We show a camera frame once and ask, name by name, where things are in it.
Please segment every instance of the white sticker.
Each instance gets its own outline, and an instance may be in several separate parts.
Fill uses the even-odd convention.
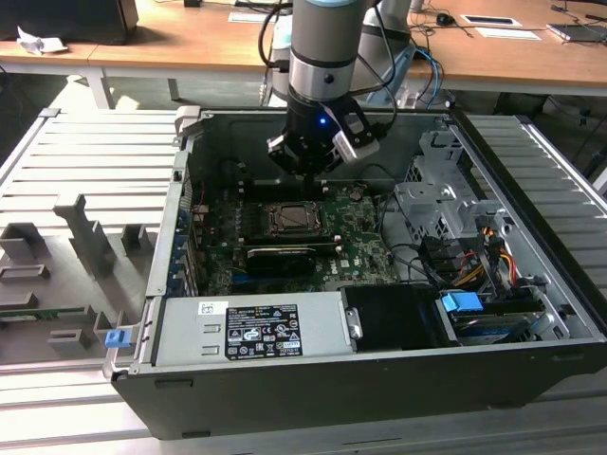
[[[4,316],[0,322],[23,322],[25,320],[36,320],[35,316]]]
[[[228,301],[201,301],[198,303],[198,316],[203,315],[225,315]]]

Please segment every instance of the gray floor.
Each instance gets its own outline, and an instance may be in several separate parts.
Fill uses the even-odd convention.
[[[165,80],[112,78],[114,100],[119,109],[176,109],[182,103],[205,107],[256,106],[259,83],[179,81],[182,102],[171,101]],[[94,109],[86,81],[78,77],[10,75],[0,93],[0,160],[12,151],[38,112],[49,105],[67,109]],[[458,107],[472,114],[491,114],[497,93],[455,92]],[[580,124],[580,108],[590,108],[585,125]],[[607,112],[603,99],[551,97],[543,113],[534,118],[542,132],[567,157],[574,156],[584,139]],[[581,169],[592,153],[607,143],[607,121],[586,144],[576,161]]]

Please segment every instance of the motherboard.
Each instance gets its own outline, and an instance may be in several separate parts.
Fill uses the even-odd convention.
[[[208,213],[196,226],[201,295],[335,291],[398,281],[364,184],[327,185],[318,200],[257,202],[226,190],[205,202]]]

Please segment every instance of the red wire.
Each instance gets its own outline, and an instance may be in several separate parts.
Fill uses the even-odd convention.
[[[459,269],[460,275],[464,272],[464,267],[466,266],[466,259],[471,256],[476,256],[476,253],[474,251],[471,251],[470,253],[465,254],[462,258],[462,268]]]

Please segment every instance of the yellow wire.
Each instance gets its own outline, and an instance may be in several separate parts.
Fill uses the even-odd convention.
[[[462,278],[459,282],[456,282],[454,285],[461,286],[462,284],[466,284],[467,282],[471,281],[473,278],[475,278],[478,275],[480,275],[481,273],[483,273],[483,271],[484,271],[483,266],[479,265],[474,270],[472,270],[467,276]]]

